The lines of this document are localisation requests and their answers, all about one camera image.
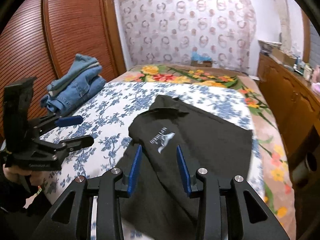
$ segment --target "wooden door frame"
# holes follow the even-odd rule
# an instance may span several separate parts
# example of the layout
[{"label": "wooden door frame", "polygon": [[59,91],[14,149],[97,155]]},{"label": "wooden door frame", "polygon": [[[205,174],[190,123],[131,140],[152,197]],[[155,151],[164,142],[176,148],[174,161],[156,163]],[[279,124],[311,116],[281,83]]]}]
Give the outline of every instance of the wooden door frame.
[{"label": "wooden door frame", "polygon": [[110,50],[110,61],[112,64],[112,68],[114,70],[114,73],[116,74],[116,76],[120,76],[121,72],[119,71],[119,69],[116,66],[116,62],[115,62],[115,56],[113,53],[113,42],[110,40],[110,33],[108,31],[108,24],[107,24],[107,18],[106,18],[106,14],[105,14],[105,6],[104,6],[104,1],[103,0],[99,0],[100,3],[100,10],[101,10],[101,17],[102,17],[102,23],[103,23],[103,29],[104,29],[104,34],[105,34],[105,38],[106,38],[106,42],[107,42],[107,46],[108,46],[108,50]]},{"label": "wooden door frame", "polygon": [[49,19],[49,0],[41,0],[41,14],[42,14],[41,15],[42,28],[43,28],[45,44],[47,46],[53,71],[56,77],[59,79],[59,78],[62,78],[63,74],[61,72],[56,50],[54,49],[54,45],[53,45],[52,33],[50,28],[50,19]]},{"label": "wooden door frame", "polygon": [[119,35],[119,27],[116,19],[116,11],[114,6],[114,0],[106,0],[102,1],[103,3],[103,14],[105,18],[107,35],[110,40],[112,46],[111,51],[115,61],[115,66],[119,75],[125,73],[127,71],[123,56],[123,50],[120,41]]},{"label": "wooden door frame", "polygon": [[303,21],[303,32],[304,32],[304,49],[303,49],[303,61],[309,63],[310,60],[310,47],[311,47],[311,37],[310,37],[310,20],[306,13],[301,9],[302,21]]}]

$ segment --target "patterned wallpaper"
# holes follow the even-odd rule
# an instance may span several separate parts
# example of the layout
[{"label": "patterned wallpaper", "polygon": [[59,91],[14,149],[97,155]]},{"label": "patterned wallpaper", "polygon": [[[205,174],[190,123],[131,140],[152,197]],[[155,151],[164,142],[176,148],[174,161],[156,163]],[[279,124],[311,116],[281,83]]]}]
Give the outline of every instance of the patterned wallpaper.
[{"label": "patterned wallpaper", "polygon": [[191,63],[247,72],[256,15],[250,0],[119,0],[133,65]]}]

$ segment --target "blue floral bedsheet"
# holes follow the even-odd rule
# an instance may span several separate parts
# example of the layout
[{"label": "blue floral bedsheet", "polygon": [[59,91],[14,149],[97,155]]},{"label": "blue floral bedsheet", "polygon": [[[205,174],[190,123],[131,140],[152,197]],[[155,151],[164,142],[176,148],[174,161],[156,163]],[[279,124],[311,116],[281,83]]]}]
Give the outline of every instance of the blue floral bedsheet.
[{"label": "blue floral bedsheet", "polygon": [[[179,97],[187,104],[215,114],[244,129],[253,130],[253,122],[244,97],[235,90],[171,83],[107,83],[97,96],[75,112],[74,115],[84,118],[81,125],[56,128],[41,137],[54,143],[87,134],[94,137],[92,147],[72,152],[64,160],[61,171],[47,174],[43,188],[49,201],[54,203],[76,176],[93,178],[113,168],[131,141],[128,128],[133,119],[147,111],[157,95]],[[263,198],[262,161],[255,135],[248,182]],[[92,240],[95,239],[96,231],[96,203],[95,200],[92,211]],[[124,239],[150,239],[135,231],[125,221],[123,229]]]}]

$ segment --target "wooden wardrobe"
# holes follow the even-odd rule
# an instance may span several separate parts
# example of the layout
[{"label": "wooden wardrobe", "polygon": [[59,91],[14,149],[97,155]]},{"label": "wooden wardrobe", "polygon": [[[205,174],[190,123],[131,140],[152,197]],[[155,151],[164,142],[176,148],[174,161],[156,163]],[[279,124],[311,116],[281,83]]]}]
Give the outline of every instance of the wooden wardrobe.
[{"label": "wooden wardrobe", "polygon": [[126,71],[113,0],[25,0],[0,35],[0,135],[4,87],[36,76],[28,117],[45,115],[40,98],[76,53],[96,57],[107,81]]}]

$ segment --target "bed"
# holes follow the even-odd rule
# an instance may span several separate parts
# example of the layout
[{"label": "bed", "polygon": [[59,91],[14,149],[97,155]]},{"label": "bed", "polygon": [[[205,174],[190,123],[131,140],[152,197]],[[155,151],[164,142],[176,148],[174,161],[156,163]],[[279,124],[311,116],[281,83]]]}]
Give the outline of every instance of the bed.
[{"label": "bed", "polygon": [[[104,89],[75,114],[81,125],[57,128],[43,139],[62,139],[91,134],[92,147],[71,153],[62,171],[47,174],[44,193],[53,203],[77,175],[102,175],[114,167],[130,142],[128,127],[134,117],[146,111],[157,94],[178,96],[186,103],[254,129],[252,158],[247,181],[265,201],[295,239],[294,191],[287,158],[276,121],[256,83],[241,73],[180,65],[141,65],[107,83]],[[95,212],[92,214],[95,239]],[[124,239],[150,239],[123,222]]]}]

